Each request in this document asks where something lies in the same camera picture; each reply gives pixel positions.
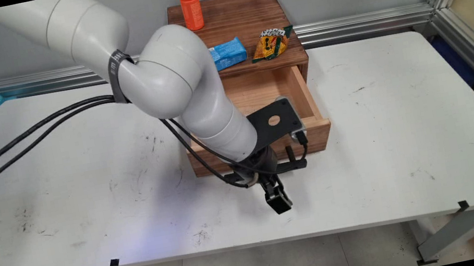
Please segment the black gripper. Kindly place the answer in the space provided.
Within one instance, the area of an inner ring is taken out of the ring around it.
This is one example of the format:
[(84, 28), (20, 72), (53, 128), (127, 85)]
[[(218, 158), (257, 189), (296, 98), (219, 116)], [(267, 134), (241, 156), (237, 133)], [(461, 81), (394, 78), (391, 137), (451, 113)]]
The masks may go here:
[(234, 165), (231, 167), (234, 172), (230, 174), (232, 182), (240, 185), (246, 184), (248, 187), (259, 183), (265, 192), (267, 205), (277, 214), (286, 213), (291, 210), (293, 202), (285, 193), (279, 175), (274, 174), (277, 172), (278, 157), (271, 146), (266, 146), (252, 153), (250, 157), (240, 163), (257, 171), (269, 171), (272, 174), (262, 174)]

